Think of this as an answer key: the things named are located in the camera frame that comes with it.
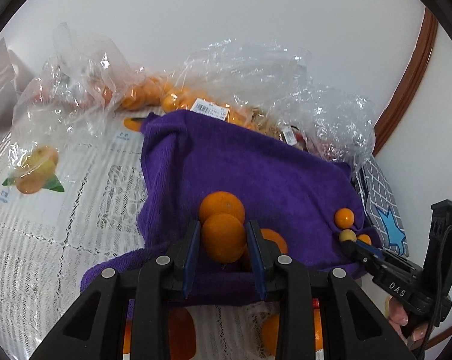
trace barcode sticker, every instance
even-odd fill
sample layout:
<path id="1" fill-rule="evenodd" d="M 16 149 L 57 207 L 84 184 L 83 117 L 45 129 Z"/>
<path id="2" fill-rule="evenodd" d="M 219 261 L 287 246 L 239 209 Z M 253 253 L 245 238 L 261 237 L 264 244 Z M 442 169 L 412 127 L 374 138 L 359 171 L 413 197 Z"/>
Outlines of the barcode sticker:
<path id="1" fill-rule="evenodd" d="M 226 116 L 228 115 L 227 108 L 220 107 L 219 105 L 210 103 L 200 98 L 196 99 L 191 107 L 191 111 L 220 120 L 226 120 Z"/>
<path id="2" fill-rule="evenodd" d="M 293 146 L 297 144 L 296 135 L 294 135 L 294 131 L 290 126 L 284 127 L 281 131 L 288 145 Z"/>

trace wooden frame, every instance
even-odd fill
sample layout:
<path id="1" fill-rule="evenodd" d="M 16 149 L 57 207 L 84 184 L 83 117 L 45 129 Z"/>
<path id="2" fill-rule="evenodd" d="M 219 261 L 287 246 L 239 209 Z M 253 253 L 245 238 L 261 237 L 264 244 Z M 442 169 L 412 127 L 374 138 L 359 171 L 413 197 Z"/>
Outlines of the wooden frame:
<path id="1" fill-rule="evenodd" d="M 416 47 L 411 55 L 411 60 L 388 107 L 383 111 L 374 127 L 376 145 L 373 150 L 373 155 L 378 154 L 388 141 L 413 101 L 414 95 L 426 72 L 437 32 L 438 20 L 429 9 L 425 8 L 423 24 L 421 25 L 421 31 L 417 38 Z"/>

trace blue gripper pad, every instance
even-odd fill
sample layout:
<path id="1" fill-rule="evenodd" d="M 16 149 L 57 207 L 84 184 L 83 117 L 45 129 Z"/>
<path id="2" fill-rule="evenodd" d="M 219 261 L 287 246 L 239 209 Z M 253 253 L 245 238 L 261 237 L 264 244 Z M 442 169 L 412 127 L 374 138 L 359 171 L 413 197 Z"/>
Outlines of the blue gripper pad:
<path id="1" fill-rule="evenodd" d="M 189 293 L 193 287 L 194 274 L 196 272 L 196 263 L 198 262 L 199 244 L 200 244 L 201 225 L 196 222 L 191 242 L 189 243 L 186 261 L 184 263 L 184 282 L 183 282 L 183 297 L 188 298 Z"/>
<path id="2" fill-rule="evenodd" d="M 366 249 L 367 251 L 371 252 L 372 254 L 376 254 L 378 256 L 378 259 L 384 260 L 383 253 L 377 247 L 368 245 L 367 243 L 364 243 L 363 241 L 360 241 L 359 239 L 356 241 L 356 244 L 360 245 L 362 248 Z"/>
<path id="3" fill-rule="evenodd" d="M 254 284 L 256 285 L 256 292 L 258 292 L 261 300 L 266 299 L 266 285 L 265 282 L 265 268 L 261 254 L 259 253 L 258 243 L 256 242 L 256 235 L 254 234 L 251 224 L 246 223 L 246 242 L 249 252 L 249 259 L 251 260 L 251 268 L 254 275 Z"/>

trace purple towel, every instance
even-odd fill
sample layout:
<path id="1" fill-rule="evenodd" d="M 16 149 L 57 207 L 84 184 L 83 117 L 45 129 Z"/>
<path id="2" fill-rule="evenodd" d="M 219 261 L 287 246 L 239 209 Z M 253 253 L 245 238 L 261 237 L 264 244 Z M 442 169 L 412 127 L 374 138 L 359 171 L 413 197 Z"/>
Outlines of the purple towel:
<path id="1" fill-rule="evenodd" d="M 345 257 L 338 243 L 335 212 L 343 207 L 355 214 L 360 233 L 364 213 L 350 184 L 345 163 L 329 163 L 313 155 L 208 116 L 175 111 L 149 115 L 141 167 L 148 200 L 138 216 L 145 247 L 86 272 L 83 290 L 104 268 L 120 272 L 141 267 L 163 254 L 181 238 L 191 218 L 198 218 L 203 198 L 228 191 L 243 202 L 246 220 L 280 233 L 294 259 L 314 269 L 341 266 L 353 276 L 363 274 Z M 376 232 L 366 231 L 379 246 Z M 259 300 L 251 273 L 238 263 L 226 267 L 211 261 L 201 249 L 193 291 L 186 304 L 245 305 Z"/>

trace white wall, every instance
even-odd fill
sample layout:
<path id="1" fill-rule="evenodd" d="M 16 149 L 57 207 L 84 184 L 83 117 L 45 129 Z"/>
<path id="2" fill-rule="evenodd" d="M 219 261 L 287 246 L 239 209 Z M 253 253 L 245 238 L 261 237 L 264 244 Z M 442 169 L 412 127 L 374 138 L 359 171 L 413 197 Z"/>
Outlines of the white wall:
<path id="1" fill-rule="evenodd" d="M 419 0 L 28 0 L 1 33 L 33 71 L 53 53 L 62 21 L 110 36 L 131 62 L 171 68 L 227 38 L 311 50 L 325 84 L 389 102 L 408 64 Z"/>
<path id="2" fill-rule="evenodd" d="M 442 28 L 419 90 L 377 159 L 400 209 L 409 258 L 422 265 L 431 204 L 452 200 L 452 42 Z M 434 333 L 451 325 L 452 309 Z"/>

